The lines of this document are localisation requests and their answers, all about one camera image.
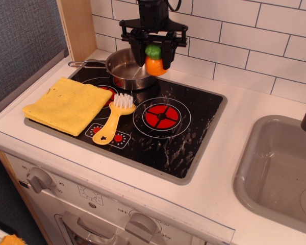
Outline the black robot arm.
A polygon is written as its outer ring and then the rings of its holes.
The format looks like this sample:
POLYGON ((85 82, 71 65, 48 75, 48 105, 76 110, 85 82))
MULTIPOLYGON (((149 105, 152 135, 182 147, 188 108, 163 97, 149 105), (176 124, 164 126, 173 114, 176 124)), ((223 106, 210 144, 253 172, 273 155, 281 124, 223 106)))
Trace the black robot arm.
POLYGON ((187 46, 188 26, 169 18, 169 11, 178 11, 181 3, 179 1, 177 7, 172 8, 169 1, 138 1, 140 18, 119 22, 122 41, 130 44, 139 66, 144 65, 147 56, 145 49, 150 44, 161 47, 164 69, 170 68, 177 47, 187 46))

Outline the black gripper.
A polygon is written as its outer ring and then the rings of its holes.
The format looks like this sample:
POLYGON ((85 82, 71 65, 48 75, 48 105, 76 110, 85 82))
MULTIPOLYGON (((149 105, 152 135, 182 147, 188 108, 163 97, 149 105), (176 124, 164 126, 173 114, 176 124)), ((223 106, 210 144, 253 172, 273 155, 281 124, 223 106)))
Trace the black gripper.
POLYGON ((135 61, 140 67, 145 64, 146 43, 161 44, 164 70, 170 68, 176 47, 187 45, 188 27, 169 18, 169 12, 178 11, 181 4, 178 1, 177 6, 172 7, 169 1, 138 1, 140 17, 119 22, 122 41, 131 45, 135 61))

